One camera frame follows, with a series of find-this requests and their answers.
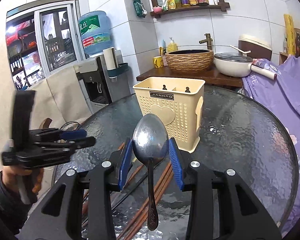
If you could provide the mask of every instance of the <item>metal spoon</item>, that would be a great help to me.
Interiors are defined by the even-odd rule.
[[[148,168],[148,228],[153,231],[159,224],[154,199],[153,170],[165,158],[169,148],[167,130],[155,114],[146,114],[138,122],[132,137],[132,148],[136,158]]]

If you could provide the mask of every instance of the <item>purple cloth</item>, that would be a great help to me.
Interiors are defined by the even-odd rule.
[[[292,212],[282,229],[284,236],[300,218],[300,57],[289,56],[278,67],[266,59],[255,59],[254,63],[277,73],[277,81],[252,72],[242,78],[246,95],[263,104],[282,122],[290,134],[298,157],[298,193]]]

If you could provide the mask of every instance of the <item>hand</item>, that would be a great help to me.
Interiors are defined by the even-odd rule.
[[[31,170],[25,170],[19,166],[3,166],[2,169],[2,182],[9,190],[18,193],[17,175],[26,176],[32,173]],[[41,189],[41,183],[43,178],[43,169],[40,169],[40,173],[37,177],[37,182],[32,189],[33,193],[38,193]]]

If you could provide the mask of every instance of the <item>black label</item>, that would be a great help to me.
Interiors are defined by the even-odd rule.
[[[159,93],[159,92],[150,91],[150,96],[152,98],[161,98],[161,99],[168,99],[174,101],[173,94],[169,94],[169,93]]]

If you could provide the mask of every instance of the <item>yellow soap bottle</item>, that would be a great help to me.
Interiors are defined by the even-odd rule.
[[[169,53],[169,52],[172,52],[172,51],[178,50],[177,44],[174,43],[174,41],[173,41],[172,38],[170,38],[170,39],[171,39],[171,41],[170,41],[169,45],[167,46],[167,52],[168,52],[168,53]]]

